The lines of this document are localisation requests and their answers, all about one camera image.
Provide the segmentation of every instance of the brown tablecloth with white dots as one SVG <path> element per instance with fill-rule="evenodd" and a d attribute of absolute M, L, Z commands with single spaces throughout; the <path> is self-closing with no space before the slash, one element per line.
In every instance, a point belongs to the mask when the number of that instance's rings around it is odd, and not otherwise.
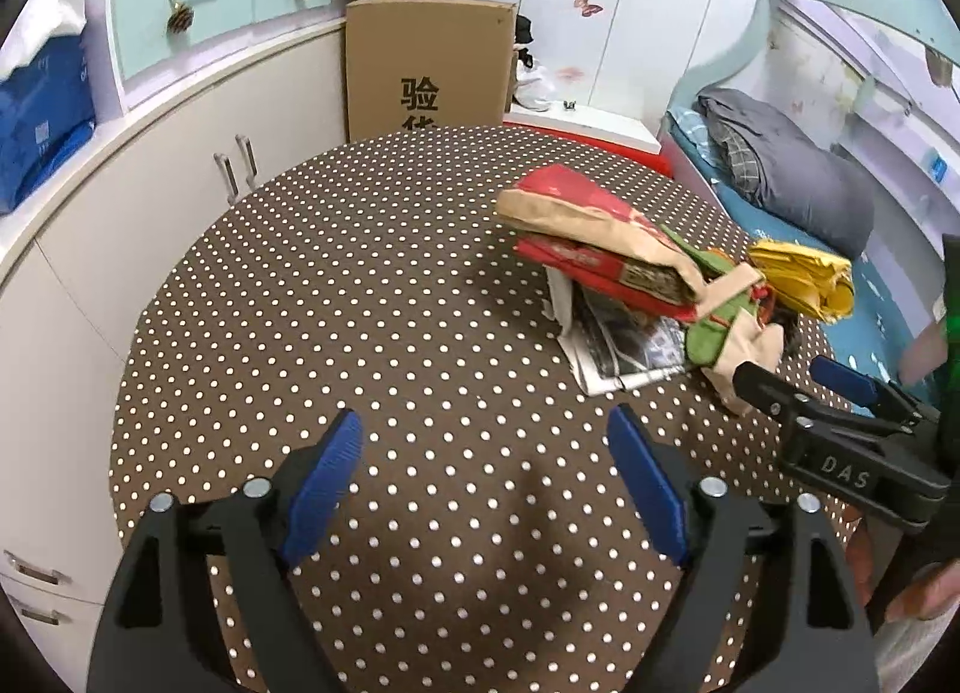
<path fill-rule="evenodd" d="M 735 418 L 698 375 L 631 393 L 579 391 L 544 315 L 544 269 L 512 253 L 501 188 L 562 163 L 700 247 L 740 258 L 746 233 L 670 179 L 589 146 L 496 128 L 341 146 L 213 224 L 142 314 L 114 420 L 121 538 L 150 496 L 229 494 L 357 410 L 363 461 L 318 554 L 293 572 L 302 608 L 353 691 L 618 691 L 680 572 L 649 545 L 604 444 L 630 401 L 691 466 L 765 498 L 778 426 Z M 800 320 L 781 374 L 832 354 Z M 839 505 L 827 509 L 840 524 Z M 238 680 L 265 689 L 211 559 Z M 752 605 L 744 570 L 704 689 L 731 675 Z"/>

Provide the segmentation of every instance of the blue bag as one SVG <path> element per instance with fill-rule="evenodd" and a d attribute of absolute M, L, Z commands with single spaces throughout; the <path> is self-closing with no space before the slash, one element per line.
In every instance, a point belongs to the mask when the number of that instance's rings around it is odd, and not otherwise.
<path fill-rule="evenodd" d="M 50 178 L 94 126 L 80 36 L 51 38 L 0 83 L 0 214 Z"/>

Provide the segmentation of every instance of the human hand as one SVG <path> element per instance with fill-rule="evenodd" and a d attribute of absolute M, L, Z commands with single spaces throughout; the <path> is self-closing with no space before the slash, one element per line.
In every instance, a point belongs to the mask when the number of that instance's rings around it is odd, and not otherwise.
<path fill-rule="evenodd" d="M 853 522 L 860 512 L 848 506 L 843 519 Z M 853 532 L 847 545 L 847 564 L 853 572 L 856 592 L 863 605 L 872 596 L 871 578 L 874 573 L 874 546 L 867 530 L 867 524 L 861 522 Z M 894 598 L 887 607 L 888 623 L 904 618 L 932 620 L 948 611 L 960 599 L 960 559 L 941 566 L 911 584 L 904 592 Z"/>

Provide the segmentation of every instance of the newspaper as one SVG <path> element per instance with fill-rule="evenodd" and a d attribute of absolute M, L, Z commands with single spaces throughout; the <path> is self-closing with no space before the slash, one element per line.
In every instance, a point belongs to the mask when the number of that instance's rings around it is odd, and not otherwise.
<path fill-rule="evenodd" d="M 546 313 L 560 324 L 560 348 L 587 395 L 639 389 L 685 372 L 684 333 L 677 321 L 646 319 L 555 268 L 546 272 Z"/>

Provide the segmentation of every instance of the blue gripper pad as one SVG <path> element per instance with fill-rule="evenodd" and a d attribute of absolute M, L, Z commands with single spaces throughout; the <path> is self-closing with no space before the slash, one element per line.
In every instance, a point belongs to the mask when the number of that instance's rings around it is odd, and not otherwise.
<path fill-rule="evenodd" d="M 672 473 L 668 475 L 654 454 L 654 448 L 665 450 L 660 453 L 664 458 L 680 453 L 674 451 L 672 446 L 651 442 L 650 434 L 625 404 L 617 406 L 610 413 L 607 441 L 613 463 L 627 485 L 634 506 L 640 512 L 650 542 L 675 565 L 685 565 L 690 552 L 688 524 L 685 502 L 678 490 L 685 490 L 686 485 L 675 485 L 671 480 L 671 476 L 676 480 L 678 471 L 685 471 L 685 466 L 671 463 Z"/>
<path fill-rule="evenodd" d="M 336 429 L 325 434 L 328 444 L 304 485 L 290 503 L 287 538 L 280 557 L 294 566 L 320 546 L 337 502 L 347 490 L 360 460 L 363 428 L 352 412 L 342 416 Z"/>
<path fill-rule="evenodd" d="M 810 377 L 818 385 L 832 389 L 858 406 L 869 408 L 877 402 L 875 380 L 835 359 L 829 359 L 823 355 L 814 357 L 810 361 Z"/>

